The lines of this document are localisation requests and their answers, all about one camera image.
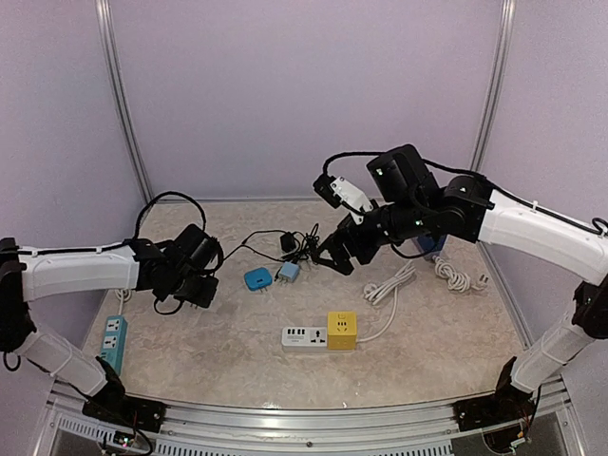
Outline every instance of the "robotic arm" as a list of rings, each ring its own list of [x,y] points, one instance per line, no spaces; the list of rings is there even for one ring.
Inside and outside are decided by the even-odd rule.
[[[216,259],[218,266],[204,269]],[[88,398],[84,414],[117,425],[133,424],[158,432],[164,404],[125,394],[114,370],[101,358],[83,354],[63,337],[35,322],[28,302],[87,290],[152,290],[158,301],[172,295],[180,303],[209,307],[221,265],[219,242],[196,225],[174,240],[153,243],[128,239],[83,249],[40,250],[0,240],[0,351],[27,358],[51,376],[68,382]]]
[[[314,183],[316,193],[327,203],[333,207],[344,205],[351,211],[319,246],[314,257],[317,263],[349,275],[352,257],[368,264],[383,245],[395,250],[409,238],[428,236],[436,240],[452,235],[469,242],[511,247],[582,278],[574,296],[576,307],[527,352],[504,366],[496,392],[461,401],[455,410],[461,430],[519,419],[522,409],[526,413],[531,410],[532,393],[544,380],[594,340],[608,338],[606,223],[594,218],[590,226],[553,213],[470,171],[459,170],[465,175],[440,188],[427,164],[453,170],[423,160],[409,144],[375,155],[367,167],[386,205],[371,201],[368,207],[353,207],[345,203],[344,195],[335,191],[343,178],[327,173],[332,159],[326,161],[324,174]],[[355,187],[348,188],[352,192],[350,200],[362,200],[354,197],[359,192]]]

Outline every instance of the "yellow power adapter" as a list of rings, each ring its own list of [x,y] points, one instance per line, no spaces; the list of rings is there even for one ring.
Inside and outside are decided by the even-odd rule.
[[[327,348],[354,350],[357,345],[357,313],[329,312],[327,314]]]

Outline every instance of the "lavender wall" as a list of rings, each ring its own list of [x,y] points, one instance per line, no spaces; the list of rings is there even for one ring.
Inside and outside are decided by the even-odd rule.
[[[468,165],[501,3],[112,2],[154,190],[311,196],[331,154],[402,143]],[[336,169],[373,187],[361,161]]]
[[[127,236],[141,205],[112,103],[94,2],[0,2],[0,238],[39,246]],[[101,295],[32,305],[81,344]],[[50,386],[0,369],[2,454],[26,455]]]
[[[529,200],[579,219],[606,217],[608,4],[519,2],[484,172]],[[493,248],[531,332],[562,314],[580,282],[557,267]],[[608,447],[608,343],[564,372],[589,454]]]

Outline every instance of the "coiled white cable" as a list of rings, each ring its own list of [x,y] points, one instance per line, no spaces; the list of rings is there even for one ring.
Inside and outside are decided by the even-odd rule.
[[[382,327],[382,329],[374,335],[369,337],[364,337],[361,339],[357,339],[357,342],[370,342],[371,340],[377,339],[382,334],[384,334],[389,328],[392,320],[395,319],[395,315],[397,314],[397,301],[399,300],[399,287],[404,283],[409,282],[416,275],[416,268],[414,267],[413,262],[408,261],[403,268],[401,268],[397,273],[381,283],[380,285],[376,285],[375,283],[369,283],[363,288],[363,296],[370,302],[372,306],[377,306],[382,298],[388,295],[390,292],[394,292],[392,299],[392,310],[390,312],[389,321]]]
[[[435,274],[447,280],[447,289],[453,292],[464,293],[470,289],[480,292],[487,288],[487,275],[482,274],[479,280],[475,283],[471,282],[471,277],[467,273],[461,273],[451,263],[436,256]]]
[[[124,303],[133,297],[133,290],[114,290],[114,295],[116,295],[120,302],[118,307],[118,315],[122,315]]]

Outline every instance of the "beige floor surface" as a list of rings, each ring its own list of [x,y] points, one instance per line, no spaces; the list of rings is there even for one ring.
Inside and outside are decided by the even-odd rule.
[[[310,231],[319,222],[324,238],[344,217],[323,202],[230,202],[204,208],[207,232],[226,251],[259,229]],[[172,238],[196,220],[196,209],[188,205],[159,205],[142,236]],[[277,235],[268,235],[251,245],[277,255],[277,243]],[[415,252],[407,243],[403,250]],[[471,276],[486,272],[472,244],[450,238],[444,252]],[[184,306],[176,315],[160,316],[152,309],[151,293],[137,293],[124,306],[129,328],[123,382],[129,392],[164,399],[283,409],[379,407],[492,390],[502,365],[522,351],[494,284],[479,293],[451,293],[423,259],[415,260],[417,277],[400,293],[395,320],[379,339],[350,353],[283,352],[283,327],[322,326],[332,310],[356,311],[363,336],[377,331],[389,318],[390,299],[373,309],[362,297],[363,286],[382,282],[403,264],[383,248],[350,276],[304,266],[294,284],[251,293],[243,274],[260,266],[274,273],[278,266],[241,250],[218,273],[218,294],[209,310]],[[168,299],[160,306],[169,310],[174,305]],[[98,353],[105,319],[117,308],[116,297],[108,294],[86,352]]]

